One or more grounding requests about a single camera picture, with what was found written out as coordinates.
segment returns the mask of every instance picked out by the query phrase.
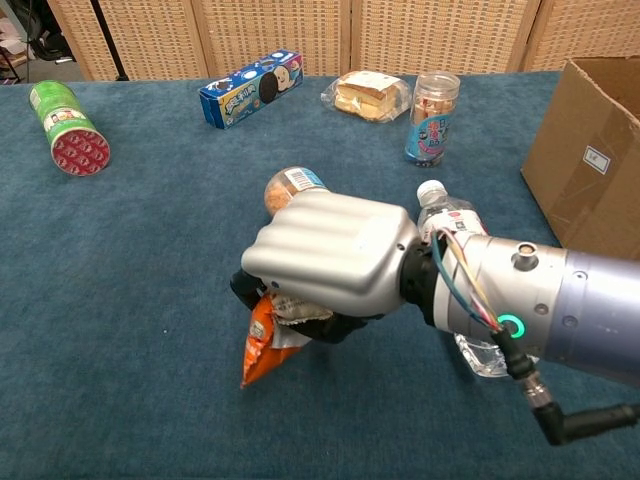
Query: oreo box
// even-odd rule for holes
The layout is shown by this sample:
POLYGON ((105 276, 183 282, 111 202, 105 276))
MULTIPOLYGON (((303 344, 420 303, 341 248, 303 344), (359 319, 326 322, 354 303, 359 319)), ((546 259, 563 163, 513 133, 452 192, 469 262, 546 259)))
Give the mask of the oreo box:
POLYGON ((229 128, 302 83, 302 55, 278 50, 202 87, 204 116, 229 128))

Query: wicker screen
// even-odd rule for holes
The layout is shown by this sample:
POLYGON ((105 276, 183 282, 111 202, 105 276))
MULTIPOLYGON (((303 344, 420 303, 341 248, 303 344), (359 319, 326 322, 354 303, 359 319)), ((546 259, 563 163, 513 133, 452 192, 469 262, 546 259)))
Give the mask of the wicker screen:
POLYGON ((118 72, 100 31, 91 2, 49 0, 49 6, 85 79, 115 80, 118 72))
POLYGON ((302 54, 305 73, 349 68, 350 0, 194 0, 212 76, 274 50, 302 54))
POLYGON ((517 70, 539 0, 354 0, 352 68, 517 70))
POLYGON ((131 80, 208 77, 190 0, 100 0, 131 80))
POLYGON ((525 70, 562 70, 569 57, 640 55, 640 1, 543 0, 525 70))

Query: plastic container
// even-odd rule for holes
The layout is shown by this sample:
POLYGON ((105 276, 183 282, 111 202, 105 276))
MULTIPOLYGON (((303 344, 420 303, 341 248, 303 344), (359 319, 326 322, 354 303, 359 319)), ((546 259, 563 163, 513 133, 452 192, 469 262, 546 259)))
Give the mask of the plastic container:
MULTIPOLYGON (((488 235, 473 205, 466 200, 449 196, 444 185, 439 181, 428 180, 420 185, 418 200, 422 207, 418 218, 418 229, 424 242, 430 243, 434 228, 488 235)), ((481 377, 508 375, 504 356, 496 345, 460 334, 454 334, 454 338, 471 370, 477 375, 481 377)))
POLYGON ((107 166, 109 144, 69 87, 53 80, 37 83, 31 89, 29 103, 47 135, 53 161, 61 170, 86 176, 107 166))
POLYGON ((264 204, 271 216, 286 207, 294 195, 305 190, 328 191, 318 176, 304 167, 289 167, 276 173, 264 190, 264 204))
POLYGON ((459 91, 460 79, 451 73, 430 72, 418 76, 404 149, 406 160, 420 167, 434 167, 442 161, 459 91))

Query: pringles can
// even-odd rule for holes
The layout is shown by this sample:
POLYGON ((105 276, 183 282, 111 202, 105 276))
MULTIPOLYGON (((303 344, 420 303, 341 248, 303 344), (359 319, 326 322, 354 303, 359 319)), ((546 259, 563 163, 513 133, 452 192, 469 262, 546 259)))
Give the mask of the pringles can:
POLYGON ((442 161, 459 91, 460 79, 451 73, 418 75, 404 149, 408 161, 420 167, 434 167, 442 161))
POLYGON ((61 170, 86 176, 107 166, 109 144, 87 118, 69 87, 45 80, 33 86, 29 102, 47 134, 53 162, 61 170))

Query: wrapped bread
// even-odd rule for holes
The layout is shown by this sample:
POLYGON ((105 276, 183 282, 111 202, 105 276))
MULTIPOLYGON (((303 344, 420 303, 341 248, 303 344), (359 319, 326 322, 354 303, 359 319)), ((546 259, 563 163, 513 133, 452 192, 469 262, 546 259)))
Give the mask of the wrapped bread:
POLYGON ((384 73, 360 70, 347 73, 321 95, 330 108, 359 115, 370 122, 389 122, 408 110, 409 85, 384 73))

